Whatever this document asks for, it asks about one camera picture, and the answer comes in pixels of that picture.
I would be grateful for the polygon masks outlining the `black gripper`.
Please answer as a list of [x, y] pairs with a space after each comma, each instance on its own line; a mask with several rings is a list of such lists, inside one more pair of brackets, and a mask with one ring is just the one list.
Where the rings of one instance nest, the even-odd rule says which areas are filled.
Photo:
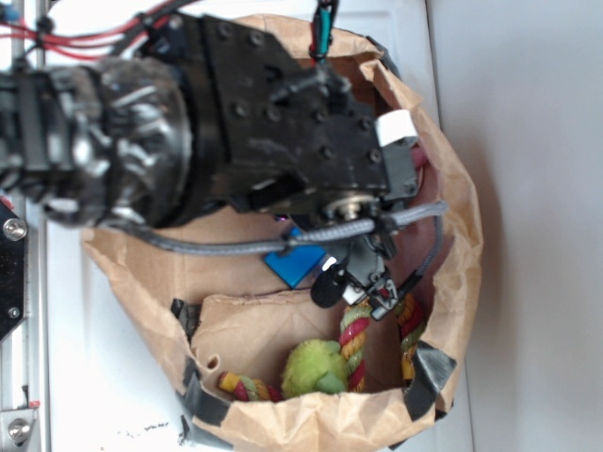
[[309, 215], [353, 196], [416, 195], [409, 110], [375, 122], [346, 78], [325, 65], [305, 69], [272, 34], [211, 16], [180, 22], [162, 28], [159, 56], [187, 104], [194, 212], [229, 204]]

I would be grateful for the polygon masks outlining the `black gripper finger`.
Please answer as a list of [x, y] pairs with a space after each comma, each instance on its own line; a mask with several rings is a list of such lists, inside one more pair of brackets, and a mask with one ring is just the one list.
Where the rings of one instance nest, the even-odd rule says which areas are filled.
[[384, 262], [393, 251], [392, 243], [383, 238], [370, 219], [329, 226], [324, 241], [334, 265], [346, 270], [347, 287], [341, 300], [354, 306], [366, 299], [370, 316], [383, 319], [399, 301], [398, 289]]

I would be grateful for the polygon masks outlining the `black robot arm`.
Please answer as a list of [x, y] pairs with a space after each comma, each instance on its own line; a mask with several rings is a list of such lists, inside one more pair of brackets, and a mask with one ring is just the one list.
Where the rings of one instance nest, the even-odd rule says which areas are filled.
[[323, 245], [334, 265], [313, 301], [370, 303], [396, 286], [399, 212], [418, 191], [410, 114], [375, 116], [326, 56], [335, 8], [310, 25], [302, 67], [270, 33], [210, 16], [155, 13], [133, 59], [127, 40], [92, 66], [1, 77], [1, 187], [70, 226], [121, 230], [197, 255]]

